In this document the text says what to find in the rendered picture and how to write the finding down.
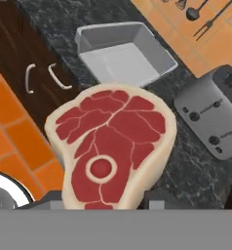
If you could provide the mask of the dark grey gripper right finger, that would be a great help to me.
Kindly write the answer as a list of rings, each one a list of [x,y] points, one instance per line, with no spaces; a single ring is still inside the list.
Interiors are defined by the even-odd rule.
[[[185,209],[186,206],[165,190],[150,190],[144,194],[144,208],[147,210]]]

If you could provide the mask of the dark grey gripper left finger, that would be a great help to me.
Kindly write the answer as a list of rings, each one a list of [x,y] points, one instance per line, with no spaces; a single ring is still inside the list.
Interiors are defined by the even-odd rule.
[[[63,203],[60,190],[49,191],[41,200],[31,202],[19,207],[19,210],[62,210]]]

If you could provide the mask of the raw red steak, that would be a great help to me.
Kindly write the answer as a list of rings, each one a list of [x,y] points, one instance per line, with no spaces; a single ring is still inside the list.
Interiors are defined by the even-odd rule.
[[[176,120],[146,90],[96,85],[53,111],[45,132],[64,169],[66,209],[135,209],[164,172]]]

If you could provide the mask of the grey tupperware container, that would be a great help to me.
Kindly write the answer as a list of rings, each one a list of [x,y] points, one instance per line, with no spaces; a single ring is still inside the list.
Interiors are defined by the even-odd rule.
[[[143,87],[178,66],[139,21],[80,26],[75,42],[80,60],[100,84],[117,82]]]

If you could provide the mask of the white round black-rimmed object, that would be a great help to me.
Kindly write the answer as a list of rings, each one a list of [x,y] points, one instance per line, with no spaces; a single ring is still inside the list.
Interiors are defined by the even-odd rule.
[[[27,208],[35,198],[20,181],[0,172],[0,210]]]

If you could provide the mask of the grey toaster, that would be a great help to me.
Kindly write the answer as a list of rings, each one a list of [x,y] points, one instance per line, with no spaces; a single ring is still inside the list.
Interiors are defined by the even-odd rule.
[[[184,88],[174,107],[217,159],[232,157],[232,66],[219,66]]]

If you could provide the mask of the dark brown cupboard door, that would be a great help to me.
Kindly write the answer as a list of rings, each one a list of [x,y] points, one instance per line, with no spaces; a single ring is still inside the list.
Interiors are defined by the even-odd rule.
[[[47,111],[44,109],[44,97],[40,90],[41,74],[39,63],[19,37],[19,15],[10,1],[0,1],[0,70],[20,102],[29,112],[35,123],[43,129]],[[36,67],[30,71],[29,88],[33,94],[27,94],[24,86],[25,70],[29,64]]]
[[[40,90],[44,97],[44,109],[47,115],[52,113],[57,107],[73,100],[79,90],[76,85],[77,79],[70,74],[64,67],[56,54],[47,46],[46,42],[41,38],[37,38],[37,53],[36,57],[39,63],[39,73],[41,74]],[[69,90],[63,90],[56,83],[53,76],[50,74],[48,67],[52,66],[52,71],[56,78],[64,85],[70,86]]]

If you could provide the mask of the black hanging meat fork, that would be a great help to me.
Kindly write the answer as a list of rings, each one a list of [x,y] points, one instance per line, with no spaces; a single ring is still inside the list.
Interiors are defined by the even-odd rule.
[[[206,23],[193,34],[193,36],[196,37],[196,40],[199,40],[213,26],[213,23],[229,8],[231,4],[232,0],[229,0],[211,20],[206,21]]]

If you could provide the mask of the black hanging ladle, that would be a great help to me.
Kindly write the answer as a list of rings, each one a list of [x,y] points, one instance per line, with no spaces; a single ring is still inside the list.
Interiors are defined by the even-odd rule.
[[[186,17],[190,21],[195,21],[200,17],[201,9],[209,2],[209,0],[205,0],[197,9],[193,7],[189,7],[186,11]]]

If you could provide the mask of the black hanging whisk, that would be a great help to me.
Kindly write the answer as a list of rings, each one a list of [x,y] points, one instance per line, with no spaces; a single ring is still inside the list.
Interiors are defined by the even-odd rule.
[[[186,6],[186,2],[187,0],[178,0],[175,5],[180,9],[180,10],[184,10],[185,6]]]

